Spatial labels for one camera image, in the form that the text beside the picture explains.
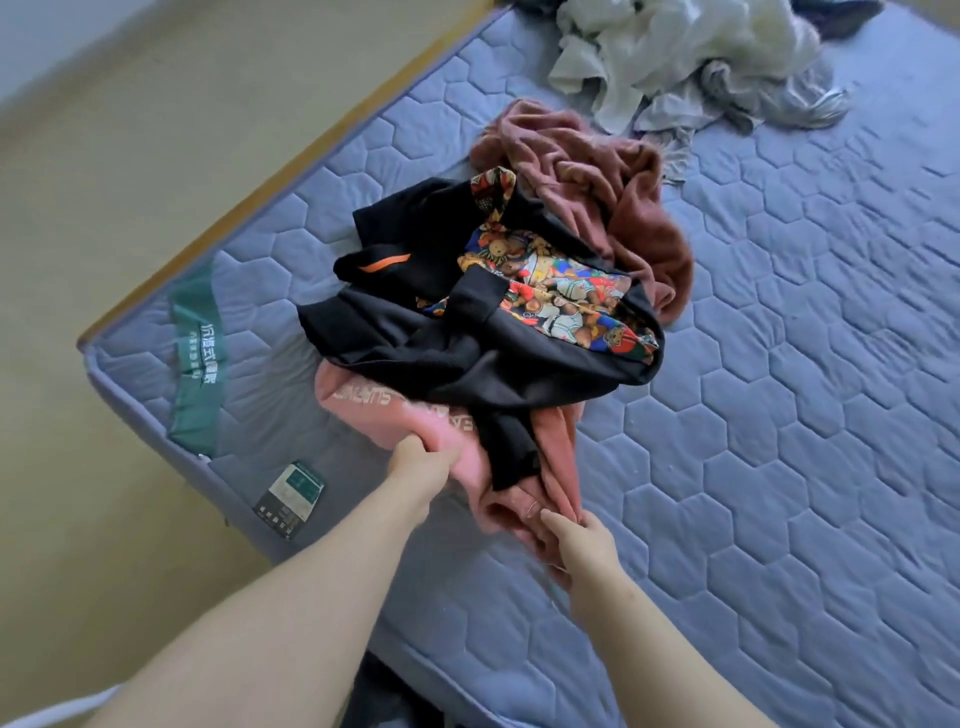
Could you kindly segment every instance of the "tag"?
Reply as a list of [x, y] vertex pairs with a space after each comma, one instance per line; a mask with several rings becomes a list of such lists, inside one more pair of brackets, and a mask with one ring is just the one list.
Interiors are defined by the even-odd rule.
[[303, 527], [326, 483], [300, 463], [288, 465], [253, 507], [262, 521], [287, 541]]
[[167, 437], [206, 461], [216, 454], [227, 372], [224, 327], [212, 276], [207, 262], [174, 283], [169, 294], [178, 362], [177, 397]]

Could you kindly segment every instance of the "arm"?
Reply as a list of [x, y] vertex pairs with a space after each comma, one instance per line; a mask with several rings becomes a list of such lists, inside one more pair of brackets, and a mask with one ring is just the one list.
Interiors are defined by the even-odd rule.
[[332, 725], [400, 553], [457, 455], [407, 437], [387, 479], [345, 519], [203, 616], [89, 725]]
[[584, 525], [543, 511], [560, 540], [570, 611], [607, 668], [631, 728], [769, 728], [773, 725], [700, 656], [620, 567], [610, 531], [592, 513]]

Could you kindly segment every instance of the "orange stripe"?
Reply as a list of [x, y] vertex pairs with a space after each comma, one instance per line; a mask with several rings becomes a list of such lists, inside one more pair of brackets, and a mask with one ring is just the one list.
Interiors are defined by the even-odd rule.
[[371, 263], [370, 265], [361, 265], [360, 270], [364, 273], [376, 273], [377, 271], [382, 271], [384, 268], [387, 268], [394, 263], [405, 263], [409, 259], [409, 253], [406, 255], [391, 255], [390, 257], [385, 257], [382, 260], [377, 260], [375, 263]]
[[442, 54], [453, 48], [461, 38], [479, 25], [496, 8], [496, 0], [473, 0], [463, 18], [453, 28], [437, 38], [430, 46], [412, 61], [401, 68], [396, 75], [357, 104], [340, 121], [334, 124], [310, 146], [287, 162], [263, 184], [230, 212], [215, 222], [200, 237], [177, 253], [172, 260], [156, 273], [138, 285], [121, 302], [95, 321], [77, 340], [82, 348], [90, 339], [102, 331], [108, 324], [118, 319], [129, 308], [144, 301], [167, 280], [175, 277], [190, 263], [203, 255], [212, 246], [238, 228], [251, 215], [266, 205], [276, 194], [287, 187], [303, 170], [321, 157], [344, 136], [353, 131], [357, 124], [365, 121], [375, 111], [385, 106], [400, 91], [410, 85], [423, 71]]

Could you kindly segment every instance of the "black hoodie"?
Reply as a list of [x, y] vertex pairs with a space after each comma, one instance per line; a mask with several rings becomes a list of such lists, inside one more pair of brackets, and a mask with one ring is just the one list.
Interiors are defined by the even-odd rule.
[[337, 366], [466, 407], [495, 490], [540, 470], [530, 409], [643, 384], [663, 352], [642, 286], [515, 186], [498, 167], [356, 210], [363, 249], [334, 265], [351, 285], [299, 308]]

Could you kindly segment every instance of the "hexagon quilting pattern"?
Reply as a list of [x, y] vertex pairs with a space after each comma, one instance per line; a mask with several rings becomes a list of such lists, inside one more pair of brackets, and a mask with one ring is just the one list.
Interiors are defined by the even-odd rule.
[[[314, 402], [295, 303], [337, 289], [352, 210], [462, 173], [511, 98], [584, 107], [546, 87], [556, 39], [502, 15], [216, 249], [230, 374], [211, 463], [162, 437], [164, 290], [85, 351], [111, 405], [272, 557], [290, 550], [244, 514], [287, 463], [329, 482], [296, 546], [385, 463]], [[781, 725], [960, 725], [960, 42], [890, 7], [829, 52], [848, 119], [717, 125], [666, 191], [693, 302], [650, 387], [588, 405], [584, 498], [630, 574]], [[372, 647], [468, 725], [617, 723], [564, 599], [453, 495], [409, 545]]]

